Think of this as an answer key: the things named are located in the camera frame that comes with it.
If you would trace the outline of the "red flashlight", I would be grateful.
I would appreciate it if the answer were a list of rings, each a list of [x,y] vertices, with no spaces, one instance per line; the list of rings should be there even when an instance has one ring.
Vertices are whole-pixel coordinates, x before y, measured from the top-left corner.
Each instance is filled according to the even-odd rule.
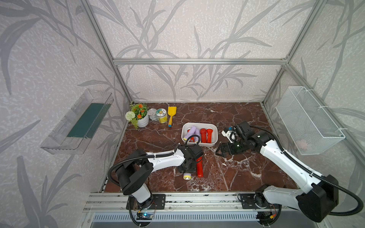
[[[190,138],[190,142],[194,142],[194,137]]]
[[[197,173],[197,177],[198,178],[202,178],[203,177],[202,160],[203,160],[203,157],[202,156],[196,160],[196,173]]]
[[[213,129],[211,128],[206,129],[207,143],[212,143],[212,134],[213,134]]]
[[[200,129],[200,135],[201,135],[201,142],[207,143],[207,136],[206,136],[206,129],[202,128]]]

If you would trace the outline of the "purple flashlight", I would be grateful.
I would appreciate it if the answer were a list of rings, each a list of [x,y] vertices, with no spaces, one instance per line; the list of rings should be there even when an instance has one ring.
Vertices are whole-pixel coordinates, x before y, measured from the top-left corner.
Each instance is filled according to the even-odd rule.
[[[191,173],[184,173],[183,174],[183,179],[187,180],[187,181],[191,180],[192,179],[192,174]]]
[[[187,133],[184,135],[183,140],[187,141],[190,136],[195,135],[195,132],[196,126],[193,125],[187,130]]]
[[[200,141],[201,141],[201,133],[200,133],[200,129],[196,128],[196,130],[195,130],[194,134],[195,134],[194,141],[195,141],[196,143],[200,143]]]

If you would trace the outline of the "white plastic storage box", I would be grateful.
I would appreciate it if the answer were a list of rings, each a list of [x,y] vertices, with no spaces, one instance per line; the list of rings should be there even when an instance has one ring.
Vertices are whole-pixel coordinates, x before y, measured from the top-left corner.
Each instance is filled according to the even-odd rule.
[[[189,133],[191,128],[195,134],[197,133],[203,139],[203,142],[199,143],[201,147],[213,147],[218,142],[218,129],[215,125],[211,123],[185,123],[181,132],[181,139],[184,143],[187,139],[186,136],[193,135]]]

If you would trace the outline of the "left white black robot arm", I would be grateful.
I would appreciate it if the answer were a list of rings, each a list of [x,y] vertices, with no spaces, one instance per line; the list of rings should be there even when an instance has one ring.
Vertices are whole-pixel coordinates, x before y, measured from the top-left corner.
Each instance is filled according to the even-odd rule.
[[[173,150],[152,153],[138,149],[125,160],[113,165],[107,172],[110,182],[119,186],[122,193],[137,201],[140,209],[148,209],[154,203],[153,194],[145,184],[148,177],[159,170],[176,167],[182,174],[192,174],[197,171],[198,159],[203,157],[203,150],[199,143],[201,137],[194,144],[178,144]]]

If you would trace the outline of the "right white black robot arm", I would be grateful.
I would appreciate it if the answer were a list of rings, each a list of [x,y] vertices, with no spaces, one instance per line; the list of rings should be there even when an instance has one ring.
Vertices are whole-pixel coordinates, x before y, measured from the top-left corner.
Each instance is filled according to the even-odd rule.
[[[297,190],[264,185],[256,191],[261,200],[300,210],[314,222],[326,216],[352,216],[364,208],[363,201],[351,191],[339,186],[332,175],[324,176],[313,170],[282,147],[277,136],[265,128],[242,122],[225,128],[222,135],[229,142],[219,145],[215,154],[220,157],[257,152],[282,169],[298,186]],[[338,205],[339,192],[354,198],[357,206],[349,211],[334,212]]]

